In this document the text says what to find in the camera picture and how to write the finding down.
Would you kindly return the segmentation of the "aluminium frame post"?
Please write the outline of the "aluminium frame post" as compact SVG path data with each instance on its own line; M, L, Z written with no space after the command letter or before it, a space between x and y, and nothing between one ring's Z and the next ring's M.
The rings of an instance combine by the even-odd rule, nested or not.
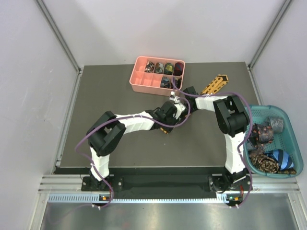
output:
M53 16L51 15L49 9L47 8L46 4L43 0L35 0L35 3L37 4L38 8L42 12L45 20L47 21L51 31L55 35L57 41L59 42L62 50L64 51L65 55L69 59L71 65L76 70L77 73L81 72L81 67L77 63L75 57L73 56L67 42L65 41L60 29L58 28Z
M265 33L259 47L257 48L255 54L253 55L250 63L247 65L248 71L252 71L252 69L255 67L257 64L259 58L261 57L264 49L272 39L274 33L276 32L279 24L283 20L284 16L286 15L287 11L290 9L293 0L284 0L281 4L281 7L279 8L276 16L274 17L272 23L270 24L267 32Z

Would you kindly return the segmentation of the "pink compartment organizer box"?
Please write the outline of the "pink compartment organizer box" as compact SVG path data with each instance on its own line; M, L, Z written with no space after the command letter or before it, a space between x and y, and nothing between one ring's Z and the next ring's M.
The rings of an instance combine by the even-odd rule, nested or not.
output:
M182 82L180 89L167 89L161 88L160 83L163 76L167 76L170 80L172 80L174 75L165 75L163 74L156 74L156 73L147 73L144 71L147 61L152 61L155 63L161 62L165 66L167 62L172 63L175 65L177 62L182 62L184 64L183 74L181 76ZM176 94L179 94L179 90L182 89L183 80L184 80L184 72L185 72L186 63L183 60L177 59L167 59L167 58L159 58L159 57L149 57L149 56L139 56L137 57L132 74L130 76L130 85L135 92L142 92L142 93L149 93L149 94L156 94L156 95L163 95L169 96L171 91L174 90Z

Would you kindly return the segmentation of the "green yellow rolled tie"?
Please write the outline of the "green yellow rolled tie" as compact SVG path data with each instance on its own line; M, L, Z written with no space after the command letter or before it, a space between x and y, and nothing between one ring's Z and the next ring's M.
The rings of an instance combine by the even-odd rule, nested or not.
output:
M164 74L173 75L173 71L174 71L174 65L170 62L167 62L164 67Z

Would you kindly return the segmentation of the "blue patterned rolled tie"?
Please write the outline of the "blue patterned rolled tie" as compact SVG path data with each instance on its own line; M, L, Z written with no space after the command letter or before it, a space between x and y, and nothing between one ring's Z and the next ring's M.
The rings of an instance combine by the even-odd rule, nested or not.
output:
M171 87L171 81L167 76L163 76L160 83L161 88L169 89Z

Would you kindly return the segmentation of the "right aluminium frame post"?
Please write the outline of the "right aluminium frame post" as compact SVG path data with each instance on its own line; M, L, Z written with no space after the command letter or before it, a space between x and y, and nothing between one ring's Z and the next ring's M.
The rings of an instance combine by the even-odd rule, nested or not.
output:
M257 64L259 58L261 57L264 49L272 39L274 33L276 32L279 24L283 20L284 16L286 15L287 11L290 9L293 0L284 0L281 4L281 7L279 8L276 16L274 17L272 23L270 24L267 32L265 33L259 47L257 48L255 54L253 55L250 63L247 65L248 71L252 71L252 69L255 67Z

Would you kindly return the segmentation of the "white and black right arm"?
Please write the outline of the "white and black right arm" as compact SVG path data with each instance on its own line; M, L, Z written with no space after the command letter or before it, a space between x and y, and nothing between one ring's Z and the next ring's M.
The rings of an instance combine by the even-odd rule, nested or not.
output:
M221 193L236 189L247 174L242 151L247 127L250 124L250 117L240 97L234 92L200 95L194 87L188 87L182 93L190 103L189 114L198 110L214 112L218 127L225 137L224 172L221 179L212 179L212 189Z

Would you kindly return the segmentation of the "blue striped rolled tie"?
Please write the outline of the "blue striped rolled tie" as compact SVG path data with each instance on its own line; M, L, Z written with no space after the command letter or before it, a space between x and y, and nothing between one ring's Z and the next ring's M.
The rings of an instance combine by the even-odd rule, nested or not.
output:
M289 154L282 149L275 149L264 153L267 157L274 159L279 164L281 171L294 167L294 162Z

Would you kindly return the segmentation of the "multicolour rolled tie in box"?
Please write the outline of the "multicolour rolled tie in box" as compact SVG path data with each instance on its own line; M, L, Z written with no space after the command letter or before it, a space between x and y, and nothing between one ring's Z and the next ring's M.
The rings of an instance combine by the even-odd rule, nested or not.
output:
M155 68L155 63L152 61L147 61L144 71L147 73L153 73Z

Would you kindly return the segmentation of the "yellow patterned necktie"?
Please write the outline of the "yellow patterned necktie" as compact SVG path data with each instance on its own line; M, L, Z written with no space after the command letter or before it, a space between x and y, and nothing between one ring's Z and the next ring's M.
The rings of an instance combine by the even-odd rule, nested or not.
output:
M227 75L217 75L201 92L201 94L215 94L219 92L229 82Z

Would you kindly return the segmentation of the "maroon rolled tie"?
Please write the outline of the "maroon rolled tie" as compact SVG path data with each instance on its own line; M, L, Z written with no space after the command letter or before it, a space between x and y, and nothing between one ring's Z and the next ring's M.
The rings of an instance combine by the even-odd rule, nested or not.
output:
M181 76L183 74L184 64L182 62L177 62L174 65L174 76Z

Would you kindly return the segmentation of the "black yellow rolled tie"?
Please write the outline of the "black yellow rolled tie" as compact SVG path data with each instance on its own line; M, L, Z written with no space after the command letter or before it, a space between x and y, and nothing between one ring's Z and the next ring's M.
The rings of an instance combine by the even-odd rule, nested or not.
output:
M173 78L172 78L172 80L171 80L171 86L170 86L170 88L171 88L171 89L180 89L181 82L182 82L181 77L173 76Z

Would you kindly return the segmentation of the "left aluminium frame post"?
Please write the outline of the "left aluminium frame post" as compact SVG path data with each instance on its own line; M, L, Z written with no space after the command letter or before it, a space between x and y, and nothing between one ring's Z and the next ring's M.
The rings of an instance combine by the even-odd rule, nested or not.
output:
M49 9L47 8L46 4L43 0L35 0L35 3L37 4L38 8L42 12L45 20L47 21L51 31L55 35L57 41L59 42L62 50L64 51L65 55L69 59L71 65L76 70L77 73L81 72L81 67L77 63L75 57L73 56L67 42L65 41L60 29L58 28L53 16L51 15Z

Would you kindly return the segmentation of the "brown paisley rolled tie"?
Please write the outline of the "brown paisley rolled tie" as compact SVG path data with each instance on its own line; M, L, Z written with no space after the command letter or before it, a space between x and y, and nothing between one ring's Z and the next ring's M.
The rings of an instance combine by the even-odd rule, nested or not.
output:
M264 154L264 150L254 149L249 150L248 155L251 163L263 173L274 173L274 174L289 174L295 175L297 171L293 168L281 171L279 164L272 158L267 157Z

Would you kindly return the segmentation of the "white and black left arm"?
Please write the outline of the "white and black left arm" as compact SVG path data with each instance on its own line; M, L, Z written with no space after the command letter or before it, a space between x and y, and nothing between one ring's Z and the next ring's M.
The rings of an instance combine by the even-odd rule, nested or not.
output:
M98 190L104 190L109 183L109 157L125 134L136 131L160 129L169 133L180 124L190 112L190 103L165 102L154 110L145 110L133 115L116 115L105 112L88 130L88 144L92 154L90 176Z

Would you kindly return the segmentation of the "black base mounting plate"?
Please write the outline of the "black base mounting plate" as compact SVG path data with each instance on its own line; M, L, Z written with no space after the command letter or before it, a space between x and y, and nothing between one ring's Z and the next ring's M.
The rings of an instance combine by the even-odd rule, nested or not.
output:
M83 192L115 192L116 199L214 198L212 179L221 179L224 167L111 167L109 176L97 184L85 176ZM250 177L225 192L249 190Z

